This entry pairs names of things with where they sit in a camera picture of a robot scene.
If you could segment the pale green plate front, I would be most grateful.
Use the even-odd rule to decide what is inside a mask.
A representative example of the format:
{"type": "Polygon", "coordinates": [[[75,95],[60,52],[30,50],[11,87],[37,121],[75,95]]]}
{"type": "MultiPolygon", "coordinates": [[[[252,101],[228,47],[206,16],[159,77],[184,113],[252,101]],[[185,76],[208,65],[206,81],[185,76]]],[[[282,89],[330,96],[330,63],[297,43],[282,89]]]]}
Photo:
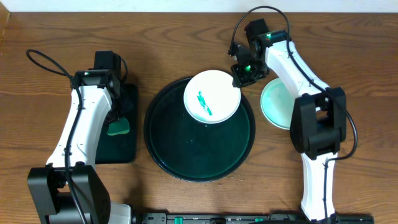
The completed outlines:
{"type": "Polygon", "coordinates": [[[263,115],[271,124],[280,129],[290,129],[294,99],[280,78],[264,87],[260,103],[263,115]]]}

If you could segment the white plate green smear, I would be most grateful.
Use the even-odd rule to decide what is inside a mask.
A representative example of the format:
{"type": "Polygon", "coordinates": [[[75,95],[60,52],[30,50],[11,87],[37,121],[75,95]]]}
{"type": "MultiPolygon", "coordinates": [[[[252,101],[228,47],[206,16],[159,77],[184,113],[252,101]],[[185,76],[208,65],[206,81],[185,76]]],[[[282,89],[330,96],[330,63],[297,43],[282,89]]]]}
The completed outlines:
{"type": "Polygon", "coordinates": [[[226,121],[235,114],[241,102],[241,90],[233,86],[230,74],[206,70],[195,75],[186,85],[183,103],[188,114],[205,124],[226,121]]]}

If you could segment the green scouring sponge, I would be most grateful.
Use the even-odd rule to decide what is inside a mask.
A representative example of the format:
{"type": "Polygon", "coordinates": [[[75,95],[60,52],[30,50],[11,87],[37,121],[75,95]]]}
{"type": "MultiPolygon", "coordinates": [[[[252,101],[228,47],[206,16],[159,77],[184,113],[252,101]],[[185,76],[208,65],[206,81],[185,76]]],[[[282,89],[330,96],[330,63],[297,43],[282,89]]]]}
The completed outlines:
{"type": "Polygon", "coordinates": [[[116,136],[120,134],[128,134],[129,131],[130,131],[129,121],[126,118],[120,118],[109,125],[107,135],[116,136]]]}

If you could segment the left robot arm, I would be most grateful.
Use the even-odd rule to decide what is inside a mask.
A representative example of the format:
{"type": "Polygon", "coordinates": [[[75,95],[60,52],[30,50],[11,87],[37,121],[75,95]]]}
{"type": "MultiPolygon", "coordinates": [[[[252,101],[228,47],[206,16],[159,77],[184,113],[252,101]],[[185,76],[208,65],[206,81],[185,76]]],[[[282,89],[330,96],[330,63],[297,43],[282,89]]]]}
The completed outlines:
{"type": "Polygon", "coordinates": [[[41,223],[138,223],[128,204],[112,202],[95,167],[136,155],[136,86],[124,59],[97,51],[92,68],[69,76],[71,107],[62,135],[27,184],[41,223]]]}

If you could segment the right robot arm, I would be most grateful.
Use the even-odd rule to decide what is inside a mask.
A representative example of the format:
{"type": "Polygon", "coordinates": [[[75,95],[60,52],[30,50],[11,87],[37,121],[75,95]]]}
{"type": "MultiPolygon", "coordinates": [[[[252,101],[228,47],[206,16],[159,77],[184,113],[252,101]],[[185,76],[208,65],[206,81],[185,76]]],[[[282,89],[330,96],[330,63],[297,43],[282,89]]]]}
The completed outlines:
{"type": "Polygon", "coordinates": [[[264,19],[244,28],[249,45],[231,44],[233,86],[256,83],[273,71],[294,99],[290,138],[303,162],[301,210],[310,222],[328,222],[335,214],[333,169],[346,139],[346,96],[330,88],[298,54],[285,30],[270,31],[264,19]]]}

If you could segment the rectangular black tray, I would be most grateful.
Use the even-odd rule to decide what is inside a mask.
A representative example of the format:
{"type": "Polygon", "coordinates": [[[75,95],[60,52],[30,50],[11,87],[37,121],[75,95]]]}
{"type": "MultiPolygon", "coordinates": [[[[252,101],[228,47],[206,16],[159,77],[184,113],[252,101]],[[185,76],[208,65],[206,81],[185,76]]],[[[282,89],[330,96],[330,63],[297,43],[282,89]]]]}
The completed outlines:
{"type": "Polygon", "coordinates": [[[133,109],[123,118],[129,121],[130,131],[128,134],[120,134],[116,136],[108,136],[107,131],[110,124],[103,124],[99,143],[96,152],[96,164],[121,164],[129,163],[136,156],[137,142],[137,106],[138,106],[138,89],[133,84],[124,86],[133,109]]]}

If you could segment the round black tray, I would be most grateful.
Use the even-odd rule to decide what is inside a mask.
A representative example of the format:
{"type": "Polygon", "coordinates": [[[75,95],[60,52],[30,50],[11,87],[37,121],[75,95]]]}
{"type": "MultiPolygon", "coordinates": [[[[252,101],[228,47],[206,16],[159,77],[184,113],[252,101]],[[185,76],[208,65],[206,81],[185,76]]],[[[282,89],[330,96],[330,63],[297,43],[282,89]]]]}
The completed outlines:
{"type": "Polygon", "coordinates": [[[189,182],[210,182],[235,171],[251,152],[256,124],[246,97],[231,118],[205,124],[185,109],[189,78],[163,88],[152,100],[144,121],[149,154],[164,171],[189,182]]]}

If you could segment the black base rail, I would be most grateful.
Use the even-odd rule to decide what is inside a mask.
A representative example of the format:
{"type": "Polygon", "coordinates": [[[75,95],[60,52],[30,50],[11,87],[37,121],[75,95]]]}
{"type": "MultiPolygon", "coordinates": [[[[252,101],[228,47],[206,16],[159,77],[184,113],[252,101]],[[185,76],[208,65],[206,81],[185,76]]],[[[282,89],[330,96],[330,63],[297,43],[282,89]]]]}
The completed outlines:
{"type": "Polygon", "coordinates": [[[372,216],[333,215],[327,221],[309,221],[303,215],[273,213],[270,215],[187,215],[166,213],[145,213],[141,224],[261,224],[261,223],[331,223],[331,224],[374,224],[372,216]]]}

